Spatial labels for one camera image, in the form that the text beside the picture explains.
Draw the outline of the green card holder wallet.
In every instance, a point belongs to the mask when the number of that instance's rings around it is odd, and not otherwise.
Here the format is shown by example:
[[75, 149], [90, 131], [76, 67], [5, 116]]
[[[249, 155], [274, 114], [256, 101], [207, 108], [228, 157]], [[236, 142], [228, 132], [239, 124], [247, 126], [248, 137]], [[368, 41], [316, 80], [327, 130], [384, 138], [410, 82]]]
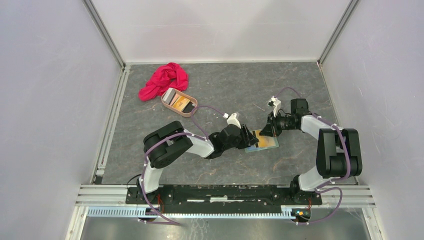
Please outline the green card holder wallet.
[[279, 147], [278, 139], [276, 137], [260, 135], [260, 131], [260, 129], [252, 131], [252, 134], [258, 139], [258, 143], [256, 143], [255, 145], [251, 145], [248, 148], [245, 148], [244, 150], [246, 153]]

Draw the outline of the pink oval card tray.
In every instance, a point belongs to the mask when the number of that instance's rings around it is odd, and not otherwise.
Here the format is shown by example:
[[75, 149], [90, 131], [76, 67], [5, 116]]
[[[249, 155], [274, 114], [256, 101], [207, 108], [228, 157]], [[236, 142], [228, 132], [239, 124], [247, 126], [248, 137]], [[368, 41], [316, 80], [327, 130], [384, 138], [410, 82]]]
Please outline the pink oval card tray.
[[[169, 104], [169, 105], [167, 105], [167, 104], [165, 104], [163, 101], [162, 101], [162, 96], [161, 96], [161, 102], [164, 104], [164, 106], [166, 107], [166, 108], [168, 108], [168, 109], [170, 109], [171, 111], [173, 111], [173, 112], [175, 112], [175, 113], [177, 113], [177, 114], [179, 114], [179, 115], [181, 115], [181, 116], [183, 116], [183, 117], [185, 117], [185, 118], [189, 118], [191, 115], [192, 115], [192, 112], [194, 112], [195, 110], [194, 110], [194, 108], [198, 105], [198, 101], [194, 98], [194, 97], [192, 97], [192, 96], [190, 96], [190, 95], [188, 95], [188, 94], [186, 94], [186, 93], [184, 93], [184, 92], [182, 92], [182, 91], [179, 91], [179, 90], [177, 90], [177, 89], [175, 89], [175, 95], [174, 95], [174, 98], [172, 99], [172, 101], [171, 101], [171, 103]], [[190, 99], [190, 103], [187, 105], [187, 107], [183, 110], [183, 112], [180, 112], [180, 111], [177, 111], [176, 109], [174, 109], [173, 107], [172, 107], [172, 103], [175, 101], [175, 99], [178, 97], [178, 96], [185, 96], [185, 97], [187, 97], [188, 99]]]

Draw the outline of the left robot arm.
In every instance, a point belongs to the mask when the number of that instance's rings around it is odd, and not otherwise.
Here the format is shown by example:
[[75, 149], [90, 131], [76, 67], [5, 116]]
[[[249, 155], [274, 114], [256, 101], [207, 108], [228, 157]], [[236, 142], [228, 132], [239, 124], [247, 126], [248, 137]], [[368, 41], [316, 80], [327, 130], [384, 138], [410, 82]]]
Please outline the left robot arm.
[[258, 143], [258, 138], [244, 124], [228, 124], [221, 131], [200, 136], [185, 129], [179, 121], [173, 121], [148, 134], [143, 140], [144, 160], [137, 180], [137, 196], [145, 204], [153, 203], [157, 198], [163, 169], [185, 153], [215, 159], [227, 150], [242, 150]]

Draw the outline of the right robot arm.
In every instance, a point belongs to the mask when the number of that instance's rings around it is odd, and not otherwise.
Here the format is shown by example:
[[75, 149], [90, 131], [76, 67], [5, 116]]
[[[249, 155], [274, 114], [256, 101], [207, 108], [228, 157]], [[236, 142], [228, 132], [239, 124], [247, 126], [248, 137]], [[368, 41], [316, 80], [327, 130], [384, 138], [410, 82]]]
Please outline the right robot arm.
[[309, 110], [305, 98], [290, 101], [290, 112], [281, 114], [281, 101], [272, 97], [273, 108], [267, 116], [261, 136], [278, 137], [283, 131], [300, 130], [317, 140], [315, 166], [297, 175], [290, 183], [289, 199], [302, 204], [309, 192], [359, 176], [363, 170], [359, 133], [353, 128], [342, 128]]

